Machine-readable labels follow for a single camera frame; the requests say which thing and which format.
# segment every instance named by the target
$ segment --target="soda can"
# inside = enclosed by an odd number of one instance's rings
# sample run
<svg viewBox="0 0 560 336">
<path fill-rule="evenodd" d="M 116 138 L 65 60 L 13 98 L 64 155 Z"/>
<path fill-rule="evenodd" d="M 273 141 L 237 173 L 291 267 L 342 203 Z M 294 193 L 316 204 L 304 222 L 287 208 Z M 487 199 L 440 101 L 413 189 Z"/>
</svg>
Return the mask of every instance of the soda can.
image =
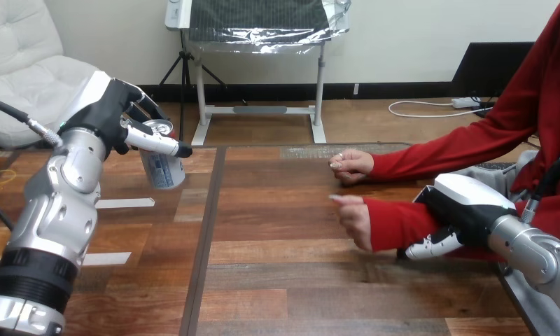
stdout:
<svg viewBox="0 0 560 336">
<path fill-rule="evenodd" d="M 155 134 L 175 139 L 173 124 L 166 120 L 148 120 L 144 123 Z M 140 149 L 140 157 L 150 184 L 156 189 L 179 187 L 186 178 L 181 158 Z"/>
</svg>

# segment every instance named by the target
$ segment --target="computer monitor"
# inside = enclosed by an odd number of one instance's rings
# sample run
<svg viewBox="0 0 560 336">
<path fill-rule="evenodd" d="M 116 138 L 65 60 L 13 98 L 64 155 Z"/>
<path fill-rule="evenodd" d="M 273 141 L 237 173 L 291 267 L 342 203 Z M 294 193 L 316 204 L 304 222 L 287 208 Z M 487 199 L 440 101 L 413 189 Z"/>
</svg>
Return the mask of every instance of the computer monitor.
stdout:
<svg viewBox="0 0 560 336">
<path fill-rule="evenodd" d="M 498 97 L 533 42 L 470 43 L 451 82 L 453 97 Z"/>
</svg>

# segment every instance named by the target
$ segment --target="silver robotic arm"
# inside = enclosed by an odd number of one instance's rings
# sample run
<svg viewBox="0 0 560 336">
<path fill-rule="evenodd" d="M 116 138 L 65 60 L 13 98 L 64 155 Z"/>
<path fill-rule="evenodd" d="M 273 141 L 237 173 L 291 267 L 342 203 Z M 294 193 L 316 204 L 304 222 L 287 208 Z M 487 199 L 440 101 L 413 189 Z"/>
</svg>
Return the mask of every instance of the silver robotic arm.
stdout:
<svg viewBox="0 0 560 336">
<path fill-rule="evenodd" d="M 0 102 L 53 146 L 24 187 L 26 206 L 0 259 L 0 335 L 61 335 L 64 311 L 97 226 L 103 162 L 128 145 L 186 158 L 190 147 L 141 124 L 166 118 L 137 87 L 97 72 L 58 133 Z"/>
<path fill-rule="evenodd" d="M 560 308 L 560 240 L 531 227 L 531 214 L 519 218 L 515 205 L 500 193 L 457 174 L 439 175 L 415 202 L 426 204 L 444 226 L 406 249 L 407 258 L 432 258 L 462 246 L 487 247 Z"/>
</svg>

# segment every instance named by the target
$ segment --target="tripod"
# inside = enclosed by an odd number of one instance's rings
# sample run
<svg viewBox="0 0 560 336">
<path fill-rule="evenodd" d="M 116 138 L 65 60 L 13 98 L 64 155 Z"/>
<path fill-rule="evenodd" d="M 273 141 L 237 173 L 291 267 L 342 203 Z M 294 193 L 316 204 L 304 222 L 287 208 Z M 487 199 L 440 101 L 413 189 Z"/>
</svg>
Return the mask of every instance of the tripod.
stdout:
<svg viewBox="0 0 560 336">
<path fill-rule="evenodd" d="M 188 52 L 186 50 L 185 43 L 183 41 L 183 30 L 181 30 L 180 33 L 181 33 L 181 51 L 179 52 L 179 57 L 177 57 L 177 59 L 175 60 L 175 63 L 173 63 L 171 68 L 168 70 L 167 74 L 164 75 L 164 78 L 158 84 L 158 88 L 159 89 L 162 88 L 162 86 L 165 84 L 165 81 L 171 75 L 173 70 L 175 70 L 175 68 L 177 67 L 177 64 L 179 64 L 179 62 L 181 62 L 181 60 L 183 60 L 183 66 L 182 66 L 182 70 L 181 70 L 181 101 L 180 101 L 180 103 L 181 103 L 181 117 L 180 117 L 180 121 L 179 121 L 179 140 L 183 140 L 183 117 L 184 117 L 184 105 L 185 105 L 185 99 L 186 99 L 185 98 L 186 85 L 191 88 L 191 79 L 190 79 L 190 75 L 189 75 L 189 60 L 193 61 L 193 60 L 195 60 L 195 58 L 193 57 L 193 55 L 191 55 L 190 52 Z M 217 77 L 217 75 L 215 75 L 212 71 L 210 71 L 210 69 L 208 69 L 204 65 L 202 65 L 202 69 L 205 72 L 207 72 L 212 78 L 214 78 L 214 80 L 217 81 L 218 84 L 220 84 L 223 91 L 227 90 L 227 85 L 219 77 Z"/>
</svg>

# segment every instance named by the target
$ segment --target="white tape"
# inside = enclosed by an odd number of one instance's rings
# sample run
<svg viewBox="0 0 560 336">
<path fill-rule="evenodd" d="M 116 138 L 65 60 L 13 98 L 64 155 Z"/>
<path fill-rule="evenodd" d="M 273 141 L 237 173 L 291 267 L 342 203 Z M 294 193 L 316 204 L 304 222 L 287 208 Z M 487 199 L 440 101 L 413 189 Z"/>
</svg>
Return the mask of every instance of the white tape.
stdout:
<svg viewBox="0 0 560 336">
<path fill-rule="evenodd" d="M 154 207 L 154 203 L 154 199 L 151 198 L 101 199 L 94 207 L 97 209 L 142 208 Z"/>
<path fill-rule="evenodd" d="M 82 266 L 124 265 L 132 252 L 91 253 L 84 258 Z"/>
</svg>

